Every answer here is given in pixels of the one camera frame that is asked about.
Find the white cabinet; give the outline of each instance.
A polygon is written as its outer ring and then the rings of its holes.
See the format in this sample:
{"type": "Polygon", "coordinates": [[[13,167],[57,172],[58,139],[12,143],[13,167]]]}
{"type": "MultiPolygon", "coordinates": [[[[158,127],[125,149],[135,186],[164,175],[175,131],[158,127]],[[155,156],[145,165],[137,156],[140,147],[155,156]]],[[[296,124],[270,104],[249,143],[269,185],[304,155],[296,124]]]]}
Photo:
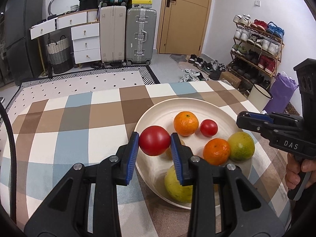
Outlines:
{"type": "Polygon", "coordinates": [[[71,27],[87,22],[87,12],[75,12],[57,18],[57,29],[71,27]]]}
{"type": "Polygon", "coordinates": [[[97,37],[99,35],[100,35],[99,23],[85,24],[85,25],[71,28],[72,40],[88,38],[88,37],[97,37]]]}
{"type": "Polygon", "coordinates": [[[74,55],[76,64],[101,60],[100,48],[74,52],[74,55]]]}
{"type": "Polygon", "coordinates": [[[88,37],[73,40],[74,52],[100,48],[100,37],[88,37]]]}
{"type": "Polygon", "coordinates": [[[56,19],[45,21],[31,28],[31,39],[40,37],[56,30],[56,19]]]}

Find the wooden door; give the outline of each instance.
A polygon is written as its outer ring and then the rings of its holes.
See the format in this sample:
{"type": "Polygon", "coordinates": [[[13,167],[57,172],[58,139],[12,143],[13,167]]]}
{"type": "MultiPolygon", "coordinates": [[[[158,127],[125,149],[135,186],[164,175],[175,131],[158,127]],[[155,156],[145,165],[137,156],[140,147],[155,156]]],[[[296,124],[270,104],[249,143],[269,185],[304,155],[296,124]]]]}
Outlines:
{"type": "Polygon", "coordinates": [[[166,0],[159,53],[199,54],[209,1],[166,0]]]}

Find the tomato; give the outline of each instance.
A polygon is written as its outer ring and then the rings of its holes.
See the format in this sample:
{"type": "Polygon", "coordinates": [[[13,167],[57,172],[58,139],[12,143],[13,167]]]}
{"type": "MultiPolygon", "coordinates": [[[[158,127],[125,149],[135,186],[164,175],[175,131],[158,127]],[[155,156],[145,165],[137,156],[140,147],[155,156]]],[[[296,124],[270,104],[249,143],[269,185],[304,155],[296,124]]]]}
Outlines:
{"type": "Polygon", "coordinates": [[[139,147],[149,156],[163,154],[170,146],[169,133],[161,126],[147,127],[139,137],[139,147]]]}
{"type": "Polygon", "coordinates": [[[216,135],[218,131],[218,126],[215,121],[211,119],[205,119],[201,123],[200,130],[201,130],[202,135],[206,137],[212,137],[216,135]]]}

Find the hand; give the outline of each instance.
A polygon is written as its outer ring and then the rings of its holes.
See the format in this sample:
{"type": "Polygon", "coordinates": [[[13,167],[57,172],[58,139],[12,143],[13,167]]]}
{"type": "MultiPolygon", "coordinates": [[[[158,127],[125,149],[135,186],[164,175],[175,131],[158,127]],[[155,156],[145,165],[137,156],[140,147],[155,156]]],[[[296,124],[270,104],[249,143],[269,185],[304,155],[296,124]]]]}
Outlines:
{"type": "Polygon", "coordinates": [[[289,189],[295,189],[296,185],[300,182],[300,177],[298,173],[302,170],[302,172],[310,172],[312,174],[309,178],[309,181],[306,184],[305,188],[310,187],[313,183],[316,182],[316,160],[304,160],[302,166],[294,159],[294,156],[288,153],[288,164],[286,165],[286,175],[285,175],[285,183],[289,189]]]}

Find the screw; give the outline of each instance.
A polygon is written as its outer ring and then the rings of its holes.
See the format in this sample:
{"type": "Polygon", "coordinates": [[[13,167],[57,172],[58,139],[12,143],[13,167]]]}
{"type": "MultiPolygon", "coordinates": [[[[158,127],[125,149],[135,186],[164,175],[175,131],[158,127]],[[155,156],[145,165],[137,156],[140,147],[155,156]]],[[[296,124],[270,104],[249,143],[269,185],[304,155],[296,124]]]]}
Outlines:
{"type": "Polygon", "coordinates": [[[232,164],[232,163],[227,164],[226,167],[228,168],[228,170],[232,170],[232,171],[236,169],[235,164],[232,164]]]}
{"type": "Polygon", "coordinates": [[[191,157],[191,161],[192,162],[199,162],[200,161],[200,157],[199,156],[192,156],[191,157]]]}
{"type": "Polygon", "coordinates": [[[80,169],[82,169],[82,164],[76,163],[73,168],[74,168],[74,170],[80,170],[80,169]]]}
{"type": "Polygon", "coordinates": [[[110,158],[109,158],[109,160],[111,161],[111,162],[116,162],[116,161],[118,161],[118,156],[116,156],[116,155],[113,155],[113,156],[111,156],[110,158]]]}

